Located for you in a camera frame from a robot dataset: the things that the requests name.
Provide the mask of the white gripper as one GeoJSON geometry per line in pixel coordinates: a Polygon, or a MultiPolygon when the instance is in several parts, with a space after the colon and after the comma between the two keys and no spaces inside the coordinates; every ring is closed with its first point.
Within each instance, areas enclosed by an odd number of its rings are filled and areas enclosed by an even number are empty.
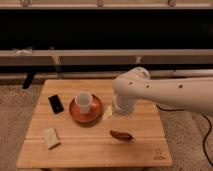
{"type": "Polygon", "coordinates": [[[103,110],[103,120],[108,120],[114,115],[128,115],[134,111],[136,104],[135,99],[127,99],[122,96],[114,95],[112,98],[112,104],[106,105],[103,110]]]}

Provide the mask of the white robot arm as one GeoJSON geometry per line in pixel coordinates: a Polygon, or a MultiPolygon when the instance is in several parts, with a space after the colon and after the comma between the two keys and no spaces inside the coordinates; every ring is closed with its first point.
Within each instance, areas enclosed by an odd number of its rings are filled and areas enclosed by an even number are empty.
{"type": "Polygon", "coordinates": [[[112,111],[117,114],[132,113],[143,99],[213,117],[213,77],[155,80],[136,67],[116,77],[112,89],[112,111]]]}

